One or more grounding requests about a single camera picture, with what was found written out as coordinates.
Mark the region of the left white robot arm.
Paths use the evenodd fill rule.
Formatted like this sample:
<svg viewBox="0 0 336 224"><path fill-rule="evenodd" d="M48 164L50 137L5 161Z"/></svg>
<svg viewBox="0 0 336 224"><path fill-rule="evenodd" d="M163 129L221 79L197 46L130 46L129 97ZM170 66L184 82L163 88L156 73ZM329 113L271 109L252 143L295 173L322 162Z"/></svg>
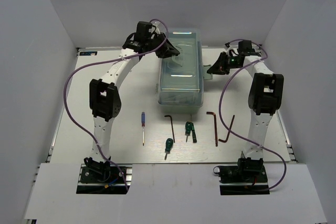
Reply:
<svg viewBox="0 0 336 224"><path fill-rule="evenodd" d="M158 58L178 56L180 52L168 41L158 28L158 20L140 21L136 32L130 34L120 51L118 61L100 79L89 84L89 106L94 120L92 151L85 159L87 166L94 166L93 176L101 182L110 178L110 138L114 118L121 110L119 89L132 68L141 58L154 52Z"/></svg>

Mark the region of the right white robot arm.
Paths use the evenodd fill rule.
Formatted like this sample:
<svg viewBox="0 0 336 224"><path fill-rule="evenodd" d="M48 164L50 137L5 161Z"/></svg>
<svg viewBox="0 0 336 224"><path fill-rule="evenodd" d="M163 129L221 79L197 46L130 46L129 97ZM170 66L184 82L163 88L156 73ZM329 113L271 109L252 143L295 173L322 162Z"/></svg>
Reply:
<svg viewBox="0 0 336 224"><path fill-rule="evenodd" d="M281 106L284 77L269 70L262 55L253 47L250 40L237 39L225 44L226 51L221 52L216 62L208 69L208 74L225 75L230 70L247 70L252 77L248 96L251 119L246 146L238 160L237 175L247 182L260 174L263 168L263 146L269 123Z"/></svg>

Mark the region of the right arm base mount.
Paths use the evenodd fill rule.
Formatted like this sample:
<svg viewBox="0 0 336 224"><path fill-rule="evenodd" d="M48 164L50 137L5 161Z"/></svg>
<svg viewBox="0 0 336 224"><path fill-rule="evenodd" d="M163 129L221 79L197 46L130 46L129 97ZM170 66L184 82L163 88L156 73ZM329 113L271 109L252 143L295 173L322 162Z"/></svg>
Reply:
<svg viewBox="0 0 336 224"><path fill-rule="evenodd" d="M237 165L215 166L214 175L219 177L221 196L269 195L266 169L259 172L242 172Z"/></svg>

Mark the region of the green plastic toolbox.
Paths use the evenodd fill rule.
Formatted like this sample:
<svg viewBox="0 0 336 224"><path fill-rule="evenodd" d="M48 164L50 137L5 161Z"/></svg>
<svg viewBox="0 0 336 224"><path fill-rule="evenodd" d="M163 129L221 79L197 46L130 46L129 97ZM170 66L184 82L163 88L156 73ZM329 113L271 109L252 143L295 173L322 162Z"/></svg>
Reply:
<svg viewBox="0 0 336 224"><path fill-rule="evenodd" d="M160 61L159 107L166 114L196 114L204 101L201 33L196 28L174 28L169 42L180 54Z"/></svg>

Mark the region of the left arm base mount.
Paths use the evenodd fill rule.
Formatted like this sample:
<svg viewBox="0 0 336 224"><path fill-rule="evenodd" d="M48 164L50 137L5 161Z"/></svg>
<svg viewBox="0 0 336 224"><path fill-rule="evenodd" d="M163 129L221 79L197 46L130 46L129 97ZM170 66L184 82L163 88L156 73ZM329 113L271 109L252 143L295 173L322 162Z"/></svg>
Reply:
<svg viewBox="0 0 336 224"><path fill-rule="evenodd" d="M132 180L132 165L121 165L120 168L122 172L120 172L115 166L111 166L110 170L107 171L105 175L100 175L82 164L76 194L127 194L128 191L126 190L122 174L124 174L127 186L130 188Z"/></svg>

